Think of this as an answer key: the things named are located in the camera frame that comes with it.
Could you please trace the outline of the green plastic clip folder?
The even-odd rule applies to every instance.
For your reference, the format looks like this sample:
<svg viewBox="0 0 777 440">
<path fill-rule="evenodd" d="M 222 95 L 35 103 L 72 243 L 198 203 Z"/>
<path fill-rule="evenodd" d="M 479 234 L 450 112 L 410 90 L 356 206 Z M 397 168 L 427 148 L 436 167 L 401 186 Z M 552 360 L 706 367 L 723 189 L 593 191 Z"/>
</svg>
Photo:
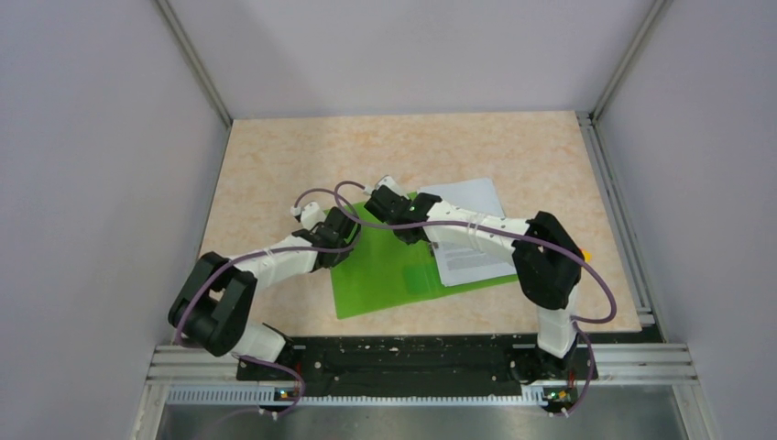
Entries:
<svg viewBox="0 0 777 440">
<path fill-rule="evenodd" d="M 517 280 L 513 266 L 472 248 L 423 241 L 407 245 L 391 231 L 371 227 L 362 230 L 345 262 L 331 270 L 339 319 Z"/>
</svg>

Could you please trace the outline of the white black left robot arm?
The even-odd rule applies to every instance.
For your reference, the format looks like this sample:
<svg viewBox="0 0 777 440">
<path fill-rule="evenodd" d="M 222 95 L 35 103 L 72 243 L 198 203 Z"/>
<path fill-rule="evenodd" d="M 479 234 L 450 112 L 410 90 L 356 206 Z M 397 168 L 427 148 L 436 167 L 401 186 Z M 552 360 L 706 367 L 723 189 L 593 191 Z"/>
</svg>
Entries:
<svg viewBox="0 0 777 440">
<path fill-rule="evenodd" d="M 269 287 L 343 262 L 360 231 L 341 208 L 303 209 L 301 228 L 272 246 L 233 258 L 203 254 L 168 312 L 176 344 L 257 363 L 272 379 L 288 376 L 292 341 L 268 324 L 250 323 L 252 304 Z"/>
</svg>

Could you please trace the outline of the white printed paper sheet front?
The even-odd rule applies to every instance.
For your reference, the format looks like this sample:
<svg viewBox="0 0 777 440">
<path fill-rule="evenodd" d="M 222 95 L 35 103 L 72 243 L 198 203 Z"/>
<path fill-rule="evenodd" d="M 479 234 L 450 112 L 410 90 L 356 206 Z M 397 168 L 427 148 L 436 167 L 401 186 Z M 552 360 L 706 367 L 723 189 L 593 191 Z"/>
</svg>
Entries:
<svg viewBox="0 0 777 440">
<path fill-rule="evenodd" d="M 440 196 L 446 202 L 466 210 L 488 215 L 503 215 L 504 210 L 490 178 L 422 186 L 420 193 Z M 441 284 L 446 288 L 486 281 L 516 279 L 516 271 L 507 262 L 470 247 L 453 243 L 434 243 L 433 255 Z"/>
</svg>

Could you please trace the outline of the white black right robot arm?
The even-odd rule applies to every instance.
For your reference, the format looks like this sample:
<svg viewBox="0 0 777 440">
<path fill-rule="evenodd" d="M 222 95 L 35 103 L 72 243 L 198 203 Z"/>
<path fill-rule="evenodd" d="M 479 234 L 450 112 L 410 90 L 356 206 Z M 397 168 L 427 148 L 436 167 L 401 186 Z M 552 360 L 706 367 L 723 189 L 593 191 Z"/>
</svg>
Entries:
<svg viewBox="0 0 777 440">
<path fill-rule="evenodd" d="M 409 197 L 390 178 L 368 190 L 366 210 L 407 244 L 457 245 L 482 252 L 516 271 L 520 290 L 537 308 L 536 347 L 512 372 L 522 383 L 560 379 L 575 363 L 576 289 L 585 260 L 558 219 L 540 211 L 530 219 L 467 210 L 441 196 Z"/>
</svg>

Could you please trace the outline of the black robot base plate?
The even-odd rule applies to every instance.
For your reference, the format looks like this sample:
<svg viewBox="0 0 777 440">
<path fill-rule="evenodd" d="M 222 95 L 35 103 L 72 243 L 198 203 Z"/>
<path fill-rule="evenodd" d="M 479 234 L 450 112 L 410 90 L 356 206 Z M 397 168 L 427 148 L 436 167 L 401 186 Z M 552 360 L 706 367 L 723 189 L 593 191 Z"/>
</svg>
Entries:
<svg viewBox="0 0 777 440">
<path fill-rule="evenodd" d="M 224 357 L 228 378 L 240 382 L 301 377 L 307 398 L 513 397 L 532 385 L 560 389 L 604 375 L 605 347 L 634 336 L 597 335 L 564 359 L 543 354 L 527 335 L 301 337 L 275 368 Z"/>
</svg>

